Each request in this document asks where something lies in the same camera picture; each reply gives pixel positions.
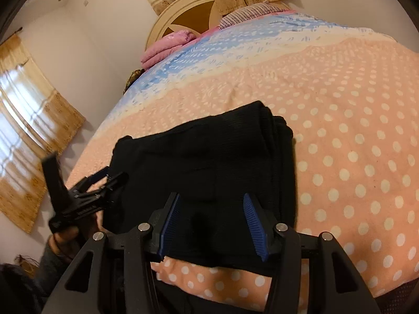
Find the person's left hand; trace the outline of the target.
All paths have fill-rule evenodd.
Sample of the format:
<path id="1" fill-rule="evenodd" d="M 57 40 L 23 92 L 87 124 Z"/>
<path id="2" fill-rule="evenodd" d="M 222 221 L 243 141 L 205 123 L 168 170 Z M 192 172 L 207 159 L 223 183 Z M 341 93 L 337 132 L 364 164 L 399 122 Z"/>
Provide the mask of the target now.
<path id="1" fill-rule="evenodd" d="M 88 239 L 101 230 L 100 213 L 86 218 L 82 226 L 71 227 L 60 233 L 53 233 L 48 238 L 48 246 L 58 257 L 62 257 L 67 262 L 71 262 Z"/>

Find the person's left forearm grey sleeve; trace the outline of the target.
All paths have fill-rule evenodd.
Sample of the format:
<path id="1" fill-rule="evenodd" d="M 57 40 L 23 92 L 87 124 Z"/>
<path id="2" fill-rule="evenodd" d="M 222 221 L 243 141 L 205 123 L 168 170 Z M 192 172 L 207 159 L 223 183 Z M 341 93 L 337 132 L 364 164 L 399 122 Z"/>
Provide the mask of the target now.
<path id="1" fill-rule="evenodd" d="M 80 251 L 80 247 L 75 243 L 46 243 L 43 256 L 39 264 L 36 276 L 33 279 L 39 293 L 39 303 L 43 307 L 58 281 L 70 266 L 70 263 Z"/>

